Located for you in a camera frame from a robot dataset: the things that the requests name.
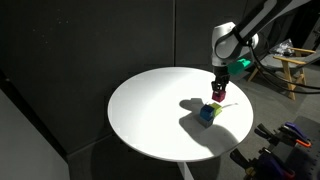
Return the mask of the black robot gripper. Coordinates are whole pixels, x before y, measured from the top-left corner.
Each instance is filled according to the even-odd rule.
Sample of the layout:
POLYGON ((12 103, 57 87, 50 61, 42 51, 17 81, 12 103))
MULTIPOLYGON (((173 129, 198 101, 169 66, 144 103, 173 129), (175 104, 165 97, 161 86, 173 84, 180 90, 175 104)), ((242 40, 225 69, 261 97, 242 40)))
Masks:
POLYGON ((215 81, 211 82, 212 90, 217 93, 219 90, 219 85, 221 85, 220 91, 226 92, 226 86, 229 83, 230 74, 228 72, 228 67, 214 67, 213 73, 215 75, 215 81))

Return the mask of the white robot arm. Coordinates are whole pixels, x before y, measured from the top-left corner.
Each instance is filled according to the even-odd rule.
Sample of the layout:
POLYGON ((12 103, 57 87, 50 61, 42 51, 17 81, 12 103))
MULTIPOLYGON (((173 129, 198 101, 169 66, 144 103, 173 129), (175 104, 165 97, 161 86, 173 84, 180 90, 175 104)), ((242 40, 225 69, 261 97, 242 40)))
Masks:
POLYGON ((311 0, 264 0, 240 23, 216 26, 212 33, 212 65, 216 76, 212 82, 215 94, 225 90, 229 81, 227 65, 241 56, 245 46, 252 46, 252 38, 277 17, 311 0))

